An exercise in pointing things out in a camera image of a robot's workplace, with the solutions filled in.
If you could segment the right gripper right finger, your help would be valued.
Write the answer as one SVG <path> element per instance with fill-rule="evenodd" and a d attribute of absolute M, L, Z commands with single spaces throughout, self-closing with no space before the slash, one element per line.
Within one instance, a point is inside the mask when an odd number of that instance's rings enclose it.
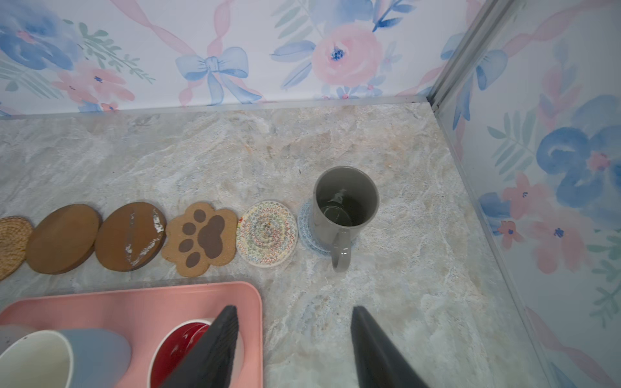
<path fill-rule="evenodd" d="M 428 387 L 365 307 L 353 308 L 351 336 L 360 387 Z"/>

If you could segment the light blue woven coaster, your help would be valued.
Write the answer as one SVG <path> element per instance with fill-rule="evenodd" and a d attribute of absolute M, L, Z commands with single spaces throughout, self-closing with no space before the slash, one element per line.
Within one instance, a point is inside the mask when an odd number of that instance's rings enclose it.
<path fill-rule="evenodd" d="M 302 244 L 304 247 L 311 252 L 314 252 L 315 255 L 319 255 L 323 258 L 330 258 L 331 252 L 330 250 L 325 250 L 321 247 L 315 238 L 313 237 L 312 232 L 310 231 L 310 218 L 312 211 L 313 201 L 308 200 L 301 208 L 299 216 L 298 216 L 298 227 L 299 227 L 299 236 L 302 239 Z"/>

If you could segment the cork paw coaster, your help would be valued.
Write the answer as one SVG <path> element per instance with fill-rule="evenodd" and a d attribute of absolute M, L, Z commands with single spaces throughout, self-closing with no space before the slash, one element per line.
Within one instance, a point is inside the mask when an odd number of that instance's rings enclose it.
<path fill-rule="evenodd" d="M 162 257 L 184 277 L 225 266 L 236 255 L 237 225 L 237 215 L 231 210 L 215 210 L 206 202 L 192 204 L 168 223 Z"/>

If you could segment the white multicolour woven coaster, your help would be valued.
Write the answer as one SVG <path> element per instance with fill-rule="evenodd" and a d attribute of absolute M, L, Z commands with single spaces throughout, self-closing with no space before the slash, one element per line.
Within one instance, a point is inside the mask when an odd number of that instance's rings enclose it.
<path fill-rule="evenodd" d="M 249 207 L 239 219 L 236 248 L 248 264 L 271 268 L 291 258 L 298 237 L 293 213 L 281 202 L 263 200 Z"/>

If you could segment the plain wooden round coaster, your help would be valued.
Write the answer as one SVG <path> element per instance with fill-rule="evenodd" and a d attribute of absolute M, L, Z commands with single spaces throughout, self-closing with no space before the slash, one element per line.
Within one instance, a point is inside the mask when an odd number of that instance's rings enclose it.
<path fill-rule="evenodd" d="M 48 275 L 68 273 L 94 252 L 100 214 L 89 205 L 68 205 L 50 213 L 29 237 L 26 262 Z"/>

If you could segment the light blue mug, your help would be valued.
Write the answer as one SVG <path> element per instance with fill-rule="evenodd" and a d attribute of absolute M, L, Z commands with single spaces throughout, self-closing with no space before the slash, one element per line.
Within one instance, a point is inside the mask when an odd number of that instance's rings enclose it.
<path fill-rule="evenodd" d="M 1 386 L 114 387 L 131 357 L 127 339 L 113 331 L 35 331 L 2 353 Z"/>

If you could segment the dark brown round coaster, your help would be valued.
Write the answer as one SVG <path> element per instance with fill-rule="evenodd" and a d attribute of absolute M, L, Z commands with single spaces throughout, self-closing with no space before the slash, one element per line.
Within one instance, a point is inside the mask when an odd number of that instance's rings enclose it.
<path fill-rule="evenodd" d="M 95 255 L 106 269 L 132 272 L 155 258 L 166 239 L 167 220 L 160 209 L 134 202 L 114 211 L 100 227 Z"/>

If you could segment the grey mug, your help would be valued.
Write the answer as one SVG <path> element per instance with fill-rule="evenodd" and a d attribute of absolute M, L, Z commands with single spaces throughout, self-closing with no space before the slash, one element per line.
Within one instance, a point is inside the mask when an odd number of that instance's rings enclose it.
<path fill-rule="evenodd" d="M 379 205 L 374 181 L 355 167 L 331 168 L 315 182 L 308 220 L 310 235 L 331 256 L 336 272 L 349 268 L 354 242 L 374 219 Z"/>

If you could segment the rattan woven coaster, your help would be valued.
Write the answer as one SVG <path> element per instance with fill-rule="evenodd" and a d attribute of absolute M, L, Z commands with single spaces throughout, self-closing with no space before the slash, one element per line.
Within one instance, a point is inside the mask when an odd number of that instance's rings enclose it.
<path fill-rule="evenodd" d="M 26 260 L 26 247 L 33 227 L 27 218 L 1 219 L 1 276 L 11 276 Z"/>

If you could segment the pink tray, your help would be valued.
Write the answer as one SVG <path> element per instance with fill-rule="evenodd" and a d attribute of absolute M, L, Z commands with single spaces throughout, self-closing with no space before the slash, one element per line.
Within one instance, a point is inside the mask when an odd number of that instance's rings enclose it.
<path fill-rule="evenodd" d="M 132 360 L 120 387 L 145 387 L 150 361 L 163 338 L 181 323 L 215 318 L 226 306 L 238 311 L 244 362 L 234 387 L 262 387 L 263 310 L 258 290 L 233 281 L 193 286 L 126 289 L 90 294 L 34 297 L 14 302 L 1 323 L 37 330 L 103 328 L 124 336 Z"/>

